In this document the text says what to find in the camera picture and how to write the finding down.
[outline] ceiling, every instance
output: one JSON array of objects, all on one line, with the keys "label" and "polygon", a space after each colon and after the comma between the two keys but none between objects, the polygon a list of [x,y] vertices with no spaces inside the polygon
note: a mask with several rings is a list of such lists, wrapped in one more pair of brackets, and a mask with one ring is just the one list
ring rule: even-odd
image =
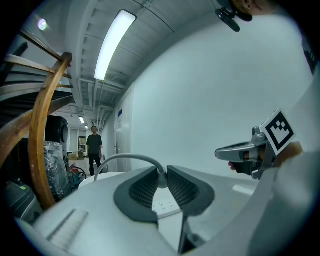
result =
[{"label": "ceiling", "polygon": [[60,108],[59,111],[54,112],[52,116],[59,116],[65,118],[68,121],[68,125],[70,128],[79,130],[85,130],[84,125],[80,122],[79,116],[83,116],[87,120],[94,119],[96,116],[96,114],[92,111],[84,110],[84,112],[80,112],[78,114],[75,114],[75,112],[77,112],[76,105],[71,104]]},{"label": "ceiling", "polygon": [[[72,52],[70,73],[76,102],[70,111],[84,115],[86,110],[90,113],[86,120],[89,125],[92,125],[91,122],[99,123],[99,120],[103,124],[117,98],[130,86],[130,77],[163,40],[186,24],[213,13],[213,2],[217,5],[215,0],[68,0],[68,4],[63,7],[65,2],[62,0],[50,1],[58,3],[57,7],[52,4],[42,6],[42,18],[48,15],[52,19],[56,12],[55,17],[59,20],[61,14],[68,13],[68,18],[52,23],[60,39],[64,31],[61,29],[62,23],[67,23],[64,44],[65,51]],[[120,10],[133,13],[137,19],[115,51],[104,82],[98,81],[94,77],[99,52]],[[44,37],[50,46],[61,50],[63,44],[52,40],[52,32],[47,34],[50,36],[44,34]],[[99,111],[99,106],[111,108]]]}]

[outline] white cable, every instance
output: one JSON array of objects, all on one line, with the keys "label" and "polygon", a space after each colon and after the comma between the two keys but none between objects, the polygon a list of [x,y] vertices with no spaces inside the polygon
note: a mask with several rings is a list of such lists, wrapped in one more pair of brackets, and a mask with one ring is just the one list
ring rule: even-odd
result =
[{"label": "white cable", "polygon": [[150,164],[153,164],[155,167],[157,167],[158,174],[160,176],[163,176],[166,173],[165,169],[162,167],[162,165],[157,160],[155,160],[149,156],[145,156],[142,154],[121,153],[121,154],[115,154],[113,156],[110,156],[100,165],[100,167],[98,168],[98,170],[96,171],[96,173],[94,175],[94,182],[97,181],[99,173],[107,165],[108,162],[110,162],[111,160],[114,160],[114,159],[119,159],[119,158],[130,158],[130,159],[142,160],[142,161],[148,162]]}]

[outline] power outlet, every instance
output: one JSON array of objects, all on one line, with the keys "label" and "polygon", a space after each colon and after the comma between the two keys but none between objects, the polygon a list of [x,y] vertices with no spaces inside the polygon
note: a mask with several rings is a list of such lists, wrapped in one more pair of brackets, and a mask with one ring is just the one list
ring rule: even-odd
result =
[{"label": "power outlet", "polygon": [[155,201],[152,203],[152,211],[154,211],[158,219],[165,218],[181,212],[181,209],[174,198]]}]

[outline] cardboard box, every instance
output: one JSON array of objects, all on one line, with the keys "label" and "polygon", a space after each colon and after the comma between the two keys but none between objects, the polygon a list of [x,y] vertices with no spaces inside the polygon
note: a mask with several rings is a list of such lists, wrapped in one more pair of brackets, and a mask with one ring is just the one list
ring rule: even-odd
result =
[{"label": "cardboard box", "polygon": [[78,160],[78,152],[73,152],[69,154],[69,161],[76,161]]}]

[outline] fluorescent ceiling light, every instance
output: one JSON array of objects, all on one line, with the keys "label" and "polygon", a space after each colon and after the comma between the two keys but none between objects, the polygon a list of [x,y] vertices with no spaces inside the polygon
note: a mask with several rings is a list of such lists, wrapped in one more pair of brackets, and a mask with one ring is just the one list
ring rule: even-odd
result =
[{"label": "fluorescent ceiling light", "polygon": [[136,16],[126,12],[125,10],[121,10],[115,17],[108,33],[105,36],[99,53],[94,73],[95,79],[101,81],[105,80],[111,59],[121,39],[135,20]]}]

